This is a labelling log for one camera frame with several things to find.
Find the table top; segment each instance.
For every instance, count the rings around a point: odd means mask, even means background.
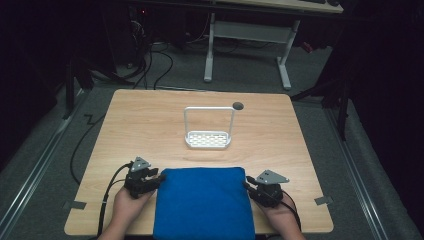
[[[231,143],[224,150],[194,150],[185,143],[184,109],[190,106],[228,107],[236,111]],[[219,111],[190,113],[190,128],[228,130],[229,117]],[[95,235],[100,206],[115,171],[140,156],[152,168],[243,167],[256,178],[270,169],[290,179],[282,188],[295,200],[304,232],[330,232],[333,222],[325,204],[314,199],[323,193],[315,173],[290,98],[284,94],[117,90],[100,130],[75,201],[83,210],[71,209],[65,225],[69,235]],[[125,179],[123,170],[117,179]],[[115,184],[108,199],[105,226],[111,219]],[[129,234],[151,235],[156,193]],[[255,232],[272,233],[260,209],[252,202]]]
[[[321,4],[321,3],[312,3],[312,2],[306,2],[306,1],[300,1],[300,0],[216,0],[216,1],[234,3],[234,4],[255,5],[255,6],[262,6],[262,7],[312,11],[312,12],[320,12],[320,13],[342,13],[343,12],[343,8],[340,5],[337,7],[333,7],[327,2],[324,4]]]

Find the desk leg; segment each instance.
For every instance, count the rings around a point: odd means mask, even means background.
[[[209,48],[208,48],[208,55],[206,56],[205,77],[203,78],[205,82],[212,81],[214,34],[215,34],[215,13],[211,13],[211,23],[210,23],[210,30],[209,30]]]
[[[294,38],[296,37],[296,33],[297,33],[297,29],[299,28],[299,24],[300,24],[300,20],[296,20],[294,22],[293,27],[292,27],[292,29],[289,33],[289,37],[288,37],[288,40],[287,40],[287,43],[286,43],[286,48],[284,49],[284,52],[283,52],[283,56],[277,57],[278,69],[280,70],[280,76],[281,76],[281,80],[283,82],[283,88],[285,90],[291,89],[290,79],[289,79],[289,76],[287,74],[287,69],[286,69],[286,60],[287,60],[287,57],[289,56],[290,49],[293,45]]]

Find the blue cloth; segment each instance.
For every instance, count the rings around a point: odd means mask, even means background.
[[[255,239],[243,168],[165,169],[153,237],[157,240]]]

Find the human hand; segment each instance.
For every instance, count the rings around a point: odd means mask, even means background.
[[[131,197],[130,191],[122,187],[115,195],[112,220],[99,237],[99,240],[123,239],[128,227],[140,215],[144,205],[155,191],[144,193],[139,198],[134,199]]]
[[[283,193],[283,199],[281,200],[293,210],[296,211],[296,206],[293,200],[286,194]],[[299,229],[296,218],[293,213],[283,204],[278,204],[276,207],[264,207],[256,203],[258,207],[267,217],[271,226],[283,237],[285,240],[303,240],[305,237]]]
[[[117,221],[128,227],[140,215],[144,205],[155,191],[144,193],[139,198],[134,199],[131,197],[130,191],[122,187],[115,195],[112,221]]]

